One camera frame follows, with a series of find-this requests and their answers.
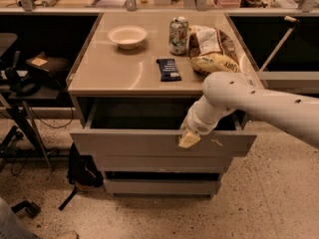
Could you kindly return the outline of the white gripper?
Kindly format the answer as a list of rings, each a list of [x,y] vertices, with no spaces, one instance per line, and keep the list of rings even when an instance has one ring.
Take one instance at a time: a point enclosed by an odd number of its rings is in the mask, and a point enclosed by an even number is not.
[[[182,137],[179,139],[178,146],[190,148],[200,141],[199,135],[210,134],[217,126],[217,122],[204,122],[195,112],[194,108],[190,108],[185,116],[180,128],[184,130]]]

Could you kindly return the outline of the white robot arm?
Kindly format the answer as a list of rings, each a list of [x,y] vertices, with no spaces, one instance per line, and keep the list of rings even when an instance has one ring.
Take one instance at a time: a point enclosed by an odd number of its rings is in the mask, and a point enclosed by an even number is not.
[[[255,87],[242,73],[216,72],[205,78],[202,96],[181,125],[178,145],[189,148],[211,133],[218,122],[241,110],[319,147],[319,100]]]

